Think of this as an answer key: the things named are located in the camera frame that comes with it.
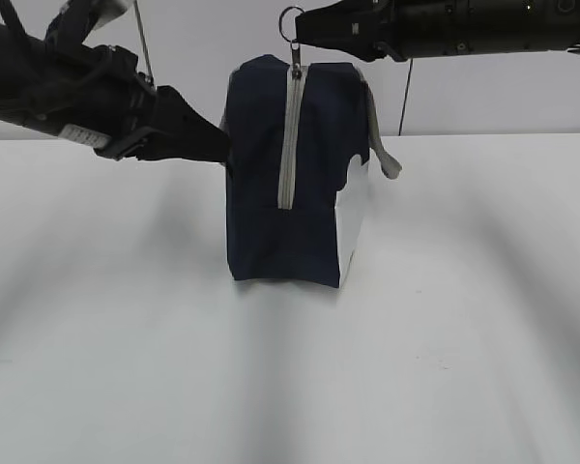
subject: robotic arm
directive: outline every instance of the robotic arm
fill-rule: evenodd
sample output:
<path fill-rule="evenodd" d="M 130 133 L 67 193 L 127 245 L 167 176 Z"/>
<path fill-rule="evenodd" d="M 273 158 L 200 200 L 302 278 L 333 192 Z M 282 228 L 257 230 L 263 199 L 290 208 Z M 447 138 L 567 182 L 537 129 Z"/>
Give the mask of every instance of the robotic arm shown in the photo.
<path fill-rule="evenodd" d="M 297 42 L 371 62 L 567 50 L 580 54 L 580 0 L 343 0 L 297 16 Z"/>
<path fill-rule="evenodd" d="M 0 0 L 0 120 L 88 145 L 104 158 L 225 162 L 225 133 L 172 87 L 155 88 L 138 58 L 116 46 L 89 48 L 94 30 L 134 0 L 70 0 L 43 41 L 29 37 L 10 0 Z"/>

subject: zipper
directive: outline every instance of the zipper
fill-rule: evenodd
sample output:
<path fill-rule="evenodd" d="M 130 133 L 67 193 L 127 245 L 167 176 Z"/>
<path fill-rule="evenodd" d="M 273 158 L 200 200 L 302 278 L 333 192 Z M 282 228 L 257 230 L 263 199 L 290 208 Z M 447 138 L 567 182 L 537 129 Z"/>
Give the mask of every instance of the zipper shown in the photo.
<path fill-rule="evenodd" d="M 280 210 L 292 210 L 297 184 L 297 144 L 299 141 L 299 123 L 301 105 L 305 93 L 305 83 L 309 67 L 302 67 L 300 76 L 290 67 L 288 70 L 288 90 L 286 95 L 286 117 L 281 150 L 281 167 L 279 169 L 279 190 L 277 206 Z"/>

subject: key ring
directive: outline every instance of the key ring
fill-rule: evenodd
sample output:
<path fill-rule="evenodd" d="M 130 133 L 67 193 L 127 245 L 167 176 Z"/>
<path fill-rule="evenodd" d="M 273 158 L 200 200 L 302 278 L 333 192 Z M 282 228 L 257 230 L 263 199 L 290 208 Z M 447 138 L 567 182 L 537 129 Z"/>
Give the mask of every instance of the key ring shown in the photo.
<path fill-rule="evenodd" d="M 289 44 L 297 44 L 297 40 L 291 40 L 288 39 L 288 36 L 286 36 L 285 32 L 283 32 L 283 20 L 286 18 L 286 15 L 288 15 L 290 12 L 301 12 L 301 13 L 305 13 L 305 10 L 301 7 L 297 7 L 297 6 L 292 6 L 292 7 L 288 7 L 286 8 L 283 12 L 281 12 L 281 14 L 279 15 L 279 34 L 281 34 L 281 37 L 287 41 Z"/>
<path fill-rule="evenodd" d="M 279 34 L 285 41 L 290 44 L 290 50 L 292 51 L 292 77 L 295 79 L 300 79 L 303 75 L 303 71 L 301 70 L 301 45 L 297 39 L 291 40 L 283 32 L 283 19 L 286 18 L 286 15 L 288 15 L 290 12 L 294 11 L 301 12 L 301 14 L 305 13 L 305 10 L 301 7 L 287 7 L 279 15 Z"/>

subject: white table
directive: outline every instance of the white table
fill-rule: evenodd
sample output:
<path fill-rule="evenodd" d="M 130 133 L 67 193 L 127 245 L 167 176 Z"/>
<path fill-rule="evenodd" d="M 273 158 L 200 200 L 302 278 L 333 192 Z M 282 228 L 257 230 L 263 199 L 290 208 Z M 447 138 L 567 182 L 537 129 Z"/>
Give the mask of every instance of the white table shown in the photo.
<path fill-rule="evenodd" d="M 218 166 L 0 142 L 0 464 L 580 464 L 580 135 L 387 144 L 335 292 L 232 282 Z"/>

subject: navy blue bag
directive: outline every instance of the navy blue bag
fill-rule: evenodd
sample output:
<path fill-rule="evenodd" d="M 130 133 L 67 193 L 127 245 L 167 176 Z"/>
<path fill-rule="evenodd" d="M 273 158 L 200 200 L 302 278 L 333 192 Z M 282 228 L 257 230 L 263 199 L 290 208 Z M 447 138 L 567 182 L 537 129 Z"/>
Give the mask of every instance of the navy blue bag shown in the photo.
<path fill-rule="evenodd" d="M 389 178 L 401 170 L 361 73 L 314 64 L 295 76 L 274 56 L 256 58 L 233 73 L 222 125 L 233 276 L 339 288 L 363 221 L 370 146 Z"/>

